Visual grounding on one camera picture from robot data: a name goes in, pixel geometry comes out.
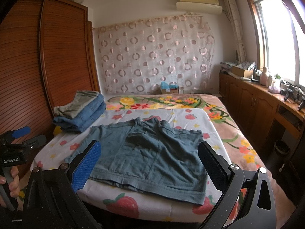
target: white strawberry-print sheet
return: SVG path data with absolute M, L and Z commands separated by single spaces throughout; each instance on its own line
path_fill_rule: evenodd
M 216 153 L 231 163 L 218 133 L 203 109 L 106 110 L 92 125 L 108 125 L 137 117 L 142 120 L 156 117 L 168 121 L 172 127 L 201 130 L 203 138 Z M 58 134 L 37 154 L 31 170 L 35 166 L 40 166 L 44 170 L 58 168 L 64 159 L 78 148 L 89 131 L 88 128 L 81 134 Z M 206 187 L 206 197 L 202 206 L 173 201 L 157 195 L 141 194 L 93 180 L 88 180 L 85 187 L 77 193 L 89 204 L 127 217 L 155 221 L 202 222 L 222 194 L 216 190 L 209 177 Z M 234 207 L 229 222 L 233 220 L 236 208 L 237 206 Z

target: window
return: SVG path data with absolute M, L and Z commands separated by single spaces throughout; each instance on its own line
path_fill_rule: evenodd
M 248 0 L 254 11 L 260 56 L 272 75 L 305 88 L 305 34 L 282 0 Z

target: human hand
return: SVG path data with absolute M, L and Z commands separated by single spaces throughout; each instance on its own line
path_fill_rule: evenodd
M 11 191 L 11 197 L 18 197 L 20 188 L 19 188 L 19 176 L 18 176 L 18 168 L 17 166 L 13 166 L 11 168 L 11 176 L 13 177 L 13 181 L 9 183 L 9 189 Z M 6 179 L 3 176 L 0 176 L 0 184 L 5 184 Z M 3 198 L 0 196 L 0 205 L 2 207 L 6 207 Z

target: wooden wardrobe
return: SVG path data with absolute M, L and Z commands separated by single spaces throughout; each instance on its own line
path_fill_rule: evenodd
M 99 90 L 87 7 L 70 0 L 18 0 L 0 24 L 0 134 L 24 126 L 52 138 L 53 107 L 77 90 Z M 23 176 L 37 154 L 34 151 Z

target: blue denim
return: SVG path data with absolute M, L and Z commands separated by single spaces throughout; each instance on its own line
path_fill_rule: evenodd
M 207 172 L 198 157 L 202 132 L 140 118 L 93 126 L 70 163 L 92 140 L 102 146 L 90 179 L 141 193 L 202 205 Z
M 74 119 L 58 116 L 53 118 L 53 124 L 60 126 L 63 131 L 83 132 L 103 114 L 105 109 L 104 97 L 99 94 Z

